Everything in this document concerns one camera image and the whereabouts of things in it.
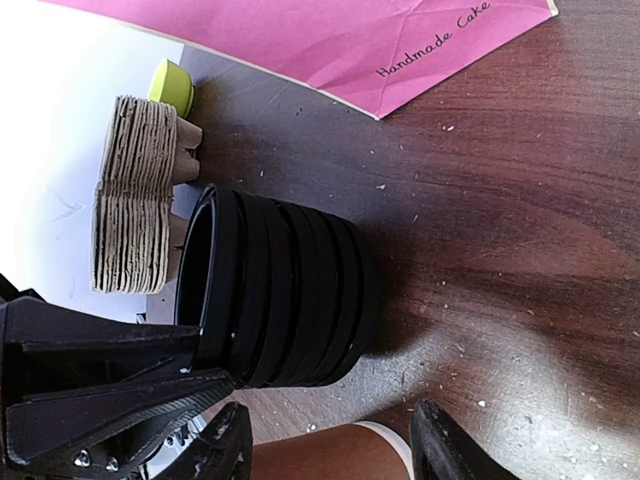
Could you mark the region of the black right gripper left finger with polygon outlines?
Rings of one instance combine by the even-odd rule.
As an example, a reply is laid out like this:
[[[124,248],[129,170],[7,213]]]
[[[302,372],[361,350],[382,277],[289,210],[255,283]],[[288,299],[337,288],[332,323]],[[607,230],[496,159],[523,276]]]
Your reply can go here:
[[[153,479],[249,479],[252,452],[249,410],[229,402]]]

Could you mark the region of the single brown paper cup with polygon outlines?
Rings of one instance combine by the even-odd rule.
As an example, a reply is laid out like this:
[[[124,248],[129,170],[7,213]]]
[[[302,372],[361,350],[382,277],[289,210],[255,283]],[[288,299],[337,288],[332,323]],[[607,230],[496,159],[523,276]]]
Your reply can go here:
[[[402,479],[414,477],[408,443],[389,427],[360,421],[256,445],[253,479]]]

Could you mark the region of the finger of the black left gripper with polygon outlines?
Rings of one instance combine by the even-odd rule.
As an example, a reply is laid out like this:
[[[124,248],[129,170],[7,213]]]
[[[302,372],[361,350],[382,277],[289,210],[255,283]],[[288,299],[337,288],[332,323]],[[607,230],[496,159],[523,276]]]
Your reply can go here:
[[[13,468],[120,468],[141,463],[173,431],[234,389],[222,369],[30,395],[5,410]]]
[[[7,390],[170,386],[189,374],[198,329],[122,323],[47,303],[1,298],[1,371]]]

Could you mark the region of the stack of black cup lids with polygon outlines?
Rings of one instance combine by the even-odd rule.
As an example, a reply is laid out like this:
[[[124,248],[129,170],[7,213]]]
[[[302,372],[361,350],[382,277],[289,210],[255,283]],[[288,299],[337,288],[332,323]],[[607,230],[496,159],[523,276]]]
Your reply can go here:
[[[242,388],[342,379],[372,341],[380,282],[362,231],[335,215],[218,185],[186,233],[174,321],[199,332],[191,364]]]

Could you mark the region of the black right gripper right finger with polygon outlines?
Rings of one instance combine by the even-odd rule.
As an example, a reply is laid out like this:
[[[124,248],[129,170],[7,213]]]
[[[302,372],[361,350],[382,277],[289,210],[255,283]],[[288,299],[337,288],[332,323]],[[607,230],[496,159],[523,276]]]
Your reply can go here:
[[[433,400],[415,405],[409,435],[415,479],[510,478],[510,472]]]

